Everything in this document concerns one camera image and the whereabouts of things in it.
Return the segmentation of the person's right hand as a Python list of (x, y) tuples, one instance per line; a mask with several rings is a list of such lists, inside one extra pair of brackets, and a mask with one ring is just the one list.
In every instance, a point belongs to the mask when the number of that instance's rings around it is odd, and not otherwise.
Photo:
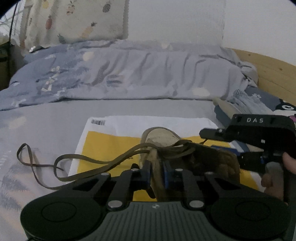
[[(284, 170), (295, 174), (295, 159), (288, 153), (283, 153), (282, 161)], [(261, 185), (265, 188), (264, 193), (283, 200), (284, 178), (283, 170), (279, 163), (267, 164), (267, 172), (261, 178)]]

